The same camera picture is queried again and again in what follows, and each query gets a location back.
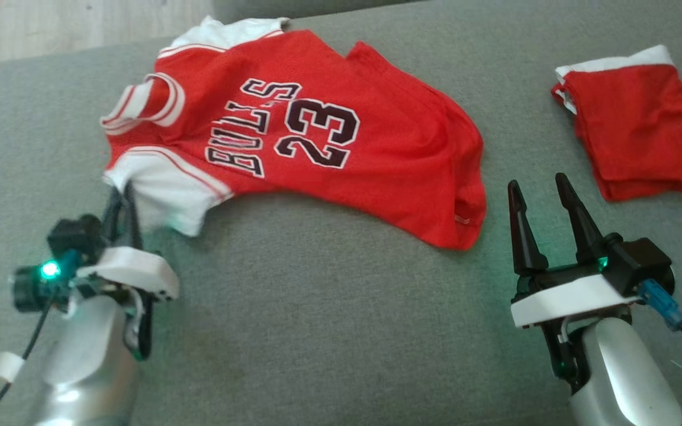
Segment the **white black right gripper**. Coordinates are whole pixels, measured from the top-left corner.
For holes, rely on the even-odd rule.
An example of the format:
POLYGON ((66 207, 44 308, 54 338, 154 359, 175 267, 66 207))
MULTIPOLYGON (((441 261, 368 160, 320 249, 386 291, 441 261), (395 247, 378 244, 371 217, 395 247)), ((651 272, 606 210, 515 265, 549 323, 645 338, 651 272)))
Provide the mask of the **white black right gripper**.
POLYGON ((639 299, 636 295, 623 296, 604 278, 599 270, 599 260, 606 257, 601 247, 603 234, 566 174, 557 173, 555 183, 570 218, 578 264, 551 269, 527 220, 527 203, 519 182, 512 180, 508 184, 513 267, 519 276, 510 313, 517 328, 598 312, 639 299))

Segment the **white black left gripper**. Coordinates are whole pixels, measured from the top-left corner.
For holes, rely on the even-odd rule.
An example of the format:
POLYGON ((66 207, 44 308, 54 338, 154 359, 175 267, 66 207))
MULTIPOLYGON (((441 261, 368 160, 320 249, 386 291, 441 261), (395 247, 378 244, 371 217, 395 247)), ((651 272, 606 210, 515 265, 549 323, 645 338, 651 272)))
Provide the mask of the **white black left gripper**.
POLYGON ((136 210, 133 181, 128 180, 123 194, 117 187, 111 193, 102 217, 102 237, 106 246, 98 263, 84 266, 73 279, 73 302, 92 297, 78 289, 78 280, 102 278, 112 283, 142 289, 159 301, 171 301, 181 294, 181 281, 168 262, 159 254, 143 249, 143 236, 136 210))

